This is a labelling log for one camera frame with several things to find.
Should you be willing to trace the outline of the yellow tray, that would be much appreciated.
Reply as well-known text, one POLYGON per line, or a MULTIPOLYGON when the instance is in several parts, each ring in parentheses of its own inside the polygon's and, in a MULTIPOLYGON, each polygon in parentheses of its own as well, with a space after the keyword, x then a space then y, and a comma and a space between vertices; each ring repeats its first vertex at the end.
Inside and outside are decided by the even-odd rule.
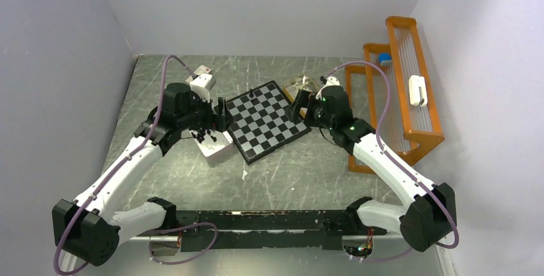
MULTIPOLYGON (((284 92, 288 98, 289 103, 284 110, 286 110, 289 105, 294 101, 299 90, 309 91, 310 95, 316 95, 316 97, 318 96, 319 92, 317 84, 312 78, 307 75, 299 75, 297 77, 291 78, 290 80, 287 80, 284 85, 284 92)), ((306 112, 307 109, 303 108, 301 114, 303 114, 304 116, 304 120, 302 121, 304 123, 306 112)))

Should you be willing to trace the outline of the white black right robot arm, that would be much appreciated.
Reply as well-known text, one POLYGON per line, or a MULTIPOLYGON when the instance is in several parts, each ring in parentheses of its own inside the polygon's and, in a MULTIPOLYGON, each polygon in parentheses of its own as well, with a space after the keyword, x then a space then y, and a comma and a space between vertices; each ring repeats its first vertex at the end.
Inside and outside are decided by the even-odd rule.
POLYGON ((326 129, 336 146, 370 167, 397 195, 400 205, 365 199, 346 217, 346 226, 355 233, 378 227, 399 233, 414 250, 423 252, 454 235, 449 248, 459 243, 455 193, 446 183, 435 184, 403 161, 365 120, 353 116, 349 97, 339 85, 319 92, 300 90, 287 110, 290 120, 307 112, 307 126, 326 129))

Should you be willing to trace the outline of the white plastic clip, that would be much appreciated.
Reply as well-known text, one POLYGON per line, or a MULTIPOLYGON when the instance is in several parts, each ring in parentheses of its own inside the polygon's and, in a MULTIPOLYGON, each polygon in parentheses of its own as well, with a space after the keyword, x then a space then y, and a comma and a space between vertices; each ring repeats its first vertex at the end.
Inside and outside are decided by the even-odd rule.
POLYGON ((428 103, 427 88, 423 76, 412 75, 409 78, 409 101, 414 107, 426 107, 428 103))

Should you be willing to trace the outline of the pink metal tin box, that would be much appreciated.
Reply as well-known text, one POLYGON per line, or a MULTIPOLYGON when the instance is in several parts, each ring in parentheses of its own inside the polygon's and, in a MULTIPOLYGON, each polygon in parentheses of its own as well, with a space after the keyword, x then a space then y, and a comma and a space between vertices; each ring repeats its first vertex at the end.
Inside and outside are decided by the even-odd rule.
POLYGON ((227 131, 216 131, 216 133, 216 142, 203 142, 200 144, 194 139, 207 164, 212 168, 228 160, 235 152, 234 140, 231 135, 227 131))

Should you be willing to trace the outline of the white red card box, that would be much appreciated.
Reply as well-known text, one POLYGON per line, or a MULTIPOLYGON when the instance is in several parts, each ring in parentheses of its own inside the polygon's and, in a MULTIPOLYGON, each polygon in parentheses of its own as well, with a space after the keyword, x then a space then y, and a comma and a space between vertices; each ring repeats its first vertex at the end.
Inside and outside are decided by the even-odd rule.
POLYGON ((190 83, 193 81, 194 78, 202 75, 202 74, 212 74, 214 71, 205 66, 205 65, 200 65, 197 69, 193 70, 193 72, 189 73, 189 76, 187 77, 187 79, 185 80, 186 83, 190 83))

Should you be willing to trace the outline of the black chess pieces pile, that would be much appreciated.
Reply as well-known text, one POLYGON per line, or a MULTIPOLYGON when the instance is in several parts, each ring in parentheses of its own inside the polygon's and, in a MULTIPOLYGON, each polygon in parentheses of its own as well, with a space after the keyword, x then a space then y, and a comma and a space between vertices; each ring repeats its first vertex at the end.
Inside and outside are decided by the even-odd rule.
POLYGON ((199 129, 199 130, 190 130, 192 138, 198 143, 203 142, 216 142, 217 133, 213 129, 199 129))

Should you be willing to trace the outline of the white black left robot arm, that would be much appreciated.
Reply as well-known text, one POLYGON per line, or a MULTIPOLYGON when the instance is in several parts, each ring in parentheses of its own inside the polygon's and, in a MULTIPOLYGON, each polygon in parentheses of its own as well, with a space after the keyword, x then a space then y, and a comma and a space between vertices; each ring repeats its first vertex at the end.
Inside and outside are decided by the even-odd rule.
POLYGON ((179 231, 176 205, 165 199, 152 197, 129 211, 118 211, 118 203, 181 140, 183 131, 192 130, 202 142, 213 131, 226 131, 232 121, 224 98, 213 105, 197 87, 168 84, 125 152, 86 191, 53 207, 55 260, 65 251, 100 266, 132 237, 179 231))

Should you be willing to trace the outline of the blue round object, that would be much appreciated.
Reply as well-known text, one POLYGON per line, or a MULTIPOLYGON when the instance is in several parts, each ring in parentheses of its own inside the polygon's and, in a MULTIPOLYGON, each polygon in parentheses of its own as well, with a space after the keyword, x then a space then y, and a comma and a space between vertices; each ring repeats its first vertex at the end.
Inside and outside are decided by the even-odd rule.
POLYGON ((393 59, 389 53, 383 52, 378 55, 378 62, 381 67, 388 67, 393 64, 393 59))

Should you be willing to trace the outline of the orange wooden rack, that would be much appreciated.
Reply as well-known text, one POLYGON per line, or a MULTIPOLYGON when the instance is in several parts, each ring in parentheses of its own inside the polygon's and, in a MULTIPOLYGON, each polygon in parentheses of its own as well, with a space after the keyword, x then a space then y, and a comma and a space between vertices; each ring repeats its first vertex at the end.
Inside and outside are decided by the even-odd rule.
POLYGON ((367 120, 380 127, 380 136, 386 144, 409 165, 415 165, 445 140, 433 95, 429 72, 417 22, 411 17, 390 16, 386 19, 388 42, 367 43, 363 57, 380 67, 387 79, 370 66, 345 67, 346 91, 353 106, 357 92, 366 93, 367 120), (393 64, 381 67, 380 53, 389 53, 393 64), (414 107, 409 101, 409 78, 423 76, 426 82, 428 103, 414 107))

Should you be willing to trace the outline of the black white chessboard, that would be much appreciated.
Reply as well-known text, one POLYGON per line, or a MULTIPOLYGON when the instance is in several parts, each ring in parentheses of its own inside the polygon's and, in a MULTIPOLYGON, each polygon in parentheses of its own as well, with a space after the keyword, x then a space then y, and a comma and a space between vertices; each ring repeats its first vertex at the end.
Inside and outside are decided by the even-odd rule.
POLYGON ((248 165, 311 132, 303 122, 290 122, 285 114, 289 103, 276 81, 229 99, 226 104, 234 117, 228 129, 234 143, 248 165))

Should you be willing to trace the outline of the black mounting rail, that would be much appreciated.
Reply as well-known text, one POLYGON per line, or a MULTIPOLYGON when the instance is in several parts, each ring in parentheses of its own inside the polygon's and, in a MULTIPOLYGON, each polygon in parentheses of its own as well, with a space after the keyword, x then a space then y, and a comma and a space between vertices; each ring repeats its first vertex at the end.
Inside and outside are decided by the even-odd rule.
POLYGON ((366 227, 349 210, 177 211, 181 226, 209 222, 216 228, 184 230, 181 251, 305 248, 343 250, 349 237, 365 240, 386 230, 366 227))

